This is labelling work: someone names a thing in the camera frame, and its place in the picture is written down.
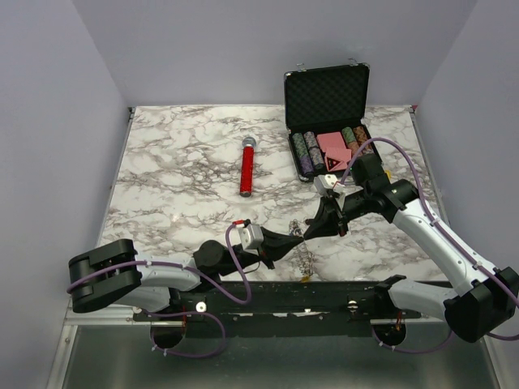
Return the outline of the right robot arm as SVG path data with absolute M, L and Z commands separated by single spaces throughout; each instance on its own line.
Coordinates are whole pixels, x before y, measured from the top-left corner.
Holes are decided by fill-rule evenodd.
M 320 206 L 305 239 L 344 236 L 349 222 L 375 213 L 417 243 L 450 283 L 437 287 L 392 276 L 375 287 L 372 301 L 378 315 L 389 318 L 413 310 L 444 320 L 459 338 L 473 343 L 515 314 L 518 274 L 476 255 L 432 212 L 414 184 L 391 182 L 373 155 L 354 162 L 352 176 L 360 188 L 352 194 L 334 174 L 315 178 Z

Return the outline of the round metal keyring disc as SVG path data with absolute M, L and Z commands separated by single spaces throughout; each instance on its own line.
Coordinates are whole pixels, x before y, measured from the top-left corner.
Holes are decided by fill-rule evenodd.
M 303 237 L 303 230 L 297 220 L 289 222 L 289 235 L 293 237 Z M 314 274 L 314 257 L 313 254 L 308 250 L 305 242 L 300 243 L 294 248 L 297 253 L 297 264 L 299 271 L 302 274 L 302 282 L 308 282 Z

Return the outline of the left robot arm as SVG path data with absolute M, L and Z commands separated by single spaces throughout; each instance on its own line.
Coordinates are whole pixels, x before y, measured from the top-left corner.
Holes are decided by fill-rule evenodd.
M 206 241 L 194 254 L 140 254 L 131 239 L 123 238 L 71 259 L 66 291 L 77 314 L 116 304 L 170 320 L 180 308 L 173 292 L 213 289 L 244 306 L 253 297 L 245 267 L 262 263 L 273 268 L 303 241 L 302 237 L 274 233 L 246 220 L 237 220 L 226 229 L 224 244 Z

